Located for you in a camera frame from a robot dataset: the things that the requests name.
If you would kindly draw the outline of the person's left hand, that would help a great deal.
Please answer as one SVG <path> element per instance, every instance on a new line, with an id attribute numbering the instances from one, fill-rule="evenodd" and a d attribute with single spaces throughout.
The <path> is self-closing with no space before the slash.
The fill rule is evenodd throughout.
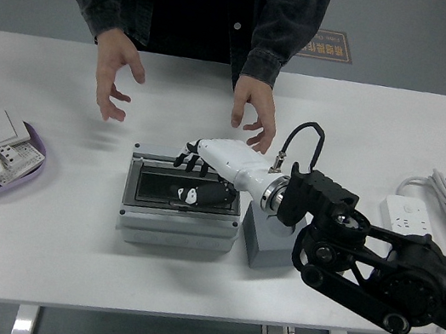
<path id="1" fill-rule="evenodd" d="M 243 130 L 253 131 L 247 145 L 258 153 L 266 154 L 276 134 L 275 102 L 272 87 L 258 79 L 241 75 L 234 87 L 231 125 L 238 128 L 243 121 L 245 107 L 250 104 L 256 112 L 257 119 L 251 124 L 244 124 Z"/>

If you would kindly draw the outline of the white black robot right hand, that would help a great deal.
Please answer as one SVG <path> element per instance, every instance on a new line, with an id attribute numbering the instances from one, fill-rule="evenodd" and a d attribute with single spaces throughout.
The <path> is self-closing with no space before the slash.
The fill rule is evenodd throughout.
<path id="1" fill-rule="evenodd" d="M 204 177 L 212 169 L 219 181 L 190 189 L 178 188 L 177 196 L 188 205 L 205 206 L 228 202 L 238 192 L 247 192 L 266 214 L 275 215 L 289 181 L 281 171 L 285 155 L 280 152 L 270 164 L 242 141 L 200 139 L 186 143 L 174 167 L 187 162 L 186 171 L 190 172 L 201 160 L 199 175 Z"/>

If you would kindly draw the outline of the person's right hand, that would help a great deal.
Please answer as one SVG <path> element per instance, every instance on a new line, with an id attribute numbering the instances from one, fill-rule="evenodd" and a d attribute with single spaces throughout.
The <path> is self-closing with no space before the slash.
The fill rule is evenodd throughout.
<path id="1" fill-rule="evenodd" d="M 131 102 L 128 95 L 121 93 L 116 87 L 117 72 L 128 66 L 134 80 L 138 84 L 146 82 L 145 68 L 142 66 L 140 54 L 129 37 L 119 28 L 103 31 L 97 39 L 96 102 L 104 121 L 114 119 L 124 121 L 126 113 L 117 107 L 114 100 Z"/>

